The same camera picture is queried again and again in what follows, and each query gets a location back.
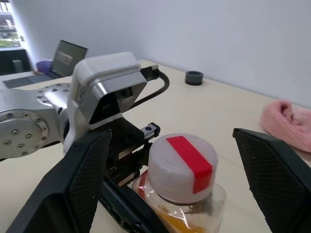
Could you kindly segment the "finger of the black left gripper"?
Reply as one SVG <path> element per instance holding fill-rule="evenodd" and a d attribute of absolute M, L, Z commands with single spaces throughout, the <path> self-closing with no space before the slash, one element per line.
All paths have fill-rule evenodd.
<path fill-rule="evenodd" d="M 165 226 L 156 213 L 128 186 L 119 187 L 110 179 L 104 179 L 99 201 L 128 233 L 165 233 Z"/>

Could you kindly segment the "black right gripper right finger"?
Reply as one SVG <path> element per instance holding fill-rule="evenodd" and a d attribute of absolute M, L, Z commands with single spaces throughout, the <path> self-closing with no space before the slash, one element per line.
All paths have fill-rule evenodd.
<path fill-rule="evenodd" d="M 235 128 L 250 191 L 272 233 L 311 233 L 311 167 L 284 141 Z"/>

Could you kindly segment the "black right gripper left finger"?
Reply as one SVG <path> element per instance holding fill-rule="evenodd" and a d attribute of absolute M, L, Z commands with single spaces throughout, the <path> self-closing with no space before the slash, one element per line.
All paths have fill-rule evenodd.
<path fill-rule="evenodd" d="M 75 141 L 42 178 L 6 233 L 89 233 L 110 140 L 110 130 L 104 130 Z"/>

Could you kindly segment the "white cap with red tape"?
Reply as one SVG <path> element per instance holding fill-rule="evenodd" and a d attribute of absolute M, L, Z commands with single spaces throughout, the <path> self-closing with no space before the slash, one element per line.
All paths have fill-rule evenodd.
<path fill-rule="evenodd" d="M 165 200 L 192 204 L 211 194 L 217 164 L 209 142 L 187 133 L 167 134 L 150 148 L 148 181 Z"/>

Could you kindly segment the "clear bottle with orange drink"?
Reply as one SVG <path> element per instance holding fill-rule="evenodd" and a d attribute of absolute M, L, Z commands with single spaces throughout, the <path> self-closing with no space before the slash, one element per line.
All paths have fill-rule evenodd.
<path fill-rule="evenodd" d="M 219 233 L 226 201 L 226 191 L 219 184 L 214 184 L 207 198 L 189 205 L 170 203 L 160 197 L 150 186 L 147 171 L 134 181 L 132 189 L 170 233 Z"/>

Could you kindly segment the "pink fluffy cloth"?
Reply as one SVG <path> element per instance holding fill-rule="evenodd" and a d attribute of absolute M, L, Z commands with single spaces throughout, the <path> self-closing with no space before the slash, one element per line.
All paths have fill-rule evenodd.
<path fill-rule="evenodd" d="M 311 153 L 311 110 L 293 107 L 288 101 L 276 100 L 264 107 L 260 124 L 270 135 Z"/>

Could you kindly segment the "grey round tape roll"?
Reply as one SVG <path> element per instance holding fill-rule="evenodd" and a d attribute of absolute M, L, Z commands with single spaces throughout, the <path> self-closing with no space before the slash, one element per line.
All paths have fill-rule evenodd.
<path fill-rule="evenodd" d="M 187 71 L 185 75 L 185 83 L 188 85 L 201 85 L 203 82 L 203 73 L 199 71 Z"/>

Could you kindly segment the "dark grey open laptop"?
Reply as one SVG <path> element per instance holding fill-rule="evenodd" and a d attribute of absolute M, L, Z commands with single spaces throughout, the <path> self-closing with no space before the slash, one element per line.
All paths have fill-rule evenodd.
<path fill-rule="evenodd" d="M 11 89 L 70 76 L 75 66 L 85 58 L 86 53 L 87 48 L 60 40 L 47 73 L 5 80 L 2 83 Z"/>

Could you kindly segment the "purple plastic container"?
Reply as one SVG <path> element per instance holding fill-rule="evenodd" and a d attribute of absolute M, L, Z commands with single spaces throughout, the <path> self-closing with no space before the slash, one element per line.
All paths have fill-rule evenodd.
<path fill-rule="evenodd" d="M 35 64 L 35 66 L 39 73 L 48 74 L 52 66 L 52 61 L 39 61 Z"/>

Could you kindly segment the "black low cabinet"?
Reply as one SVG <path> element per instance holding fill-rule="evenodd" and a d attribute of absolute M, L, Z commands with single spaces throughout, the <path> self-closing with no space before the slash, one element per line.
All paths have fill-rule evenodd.
<path fill-rule="evenodd" d="M 0 75 L 15 74 L 13 60 L 23 62 L 24 72 L 32 70 L 27 51 L 23 48 L 0 48 Z"/>

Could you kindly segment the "window with outdoor view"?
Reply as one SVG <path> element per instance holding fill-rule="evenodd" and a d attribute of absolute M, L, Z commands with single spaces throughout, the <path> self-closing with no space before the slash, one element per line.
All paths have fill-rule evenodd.
<path fill-rule="evenodd" d="M 13 10 L 9 0 L 0 0 L 0 49 L 20 48 Z"/>

